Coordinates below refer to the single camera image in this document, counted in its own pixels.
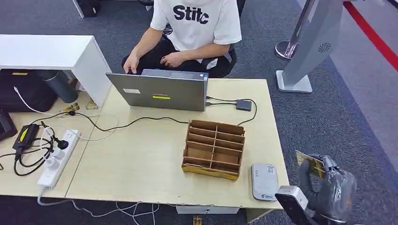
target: white t-shirt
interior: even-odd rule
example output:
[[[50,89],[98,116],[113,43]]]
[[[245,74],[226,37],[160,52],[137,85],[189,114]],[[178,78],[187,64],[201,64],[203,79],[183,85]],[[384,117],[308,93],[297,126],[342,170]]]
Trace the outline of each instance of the white t-shirt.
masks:
[[[236,0],[154,0],[151,27],[164,30],[167,23],[178,51],[242,40]]]

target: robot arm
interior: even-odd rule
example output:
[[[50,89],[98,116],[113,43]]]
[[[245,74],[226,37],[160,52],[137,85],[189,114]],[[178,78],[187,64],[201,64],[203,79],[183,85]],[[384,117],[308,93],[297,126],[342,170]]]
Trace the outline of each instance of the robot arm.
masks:
[[[325,167],[325,177],[321,182],[319,192],[312,188],[309,162],[303,161],[299,169],[299,187],[308,199],[309,209],[315,211],[314,220],[319,221],[319,218],[323,218],[323,221],[343,224],[352,209],[352,201],[357,188],[356,179],[350,172],[339,168],[329,156],[311,156],[321,160]]]

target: cardboard organizer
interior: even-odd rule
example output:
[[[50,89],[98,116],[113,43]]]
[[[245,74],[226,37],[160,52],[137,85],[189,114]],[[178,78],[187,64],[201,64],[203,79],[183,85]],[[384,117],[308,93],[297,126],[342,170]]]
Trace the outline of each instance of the cardboard organizer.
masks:
[[[237,180],[244,134],[243,127],[191,120],[185,139],[183,171]]]

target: stand base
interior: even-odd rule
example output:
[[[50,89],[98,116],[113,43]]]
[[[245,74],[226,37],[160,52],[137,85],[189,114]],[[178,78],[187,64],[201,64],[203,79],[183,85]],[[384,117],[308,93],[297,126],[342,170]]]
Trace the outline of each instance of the stand base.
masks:
[[[312,87],[308,75],[305,75],[297,84],[291,86],[283,83],[283,70],[277,70],[276,82],[278,83],[278,90],[283,92],[298,92],[298,93],[312,93]]]
[[[285,52],[287,49],[287,46],[289,45],[289,41],[281,41],[278,42],[278,44],[275,45],[275,54],[283,59],[283,60],[291,60],[291,58],[285,56]]]

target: red stripe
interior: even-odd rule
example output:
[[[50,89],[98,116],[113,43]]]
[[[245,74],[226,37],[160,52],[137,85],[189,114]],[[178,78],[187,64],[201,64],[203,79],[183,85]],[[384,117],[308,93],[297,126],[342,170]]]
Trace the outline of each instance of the red stripe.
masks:
[[[343,2],[343,5],[377,50],[379,50],[386,60],[398,71],[398,56],[388,47],[380,36],[376,34],[375,30],[366,22],[350,1]]]

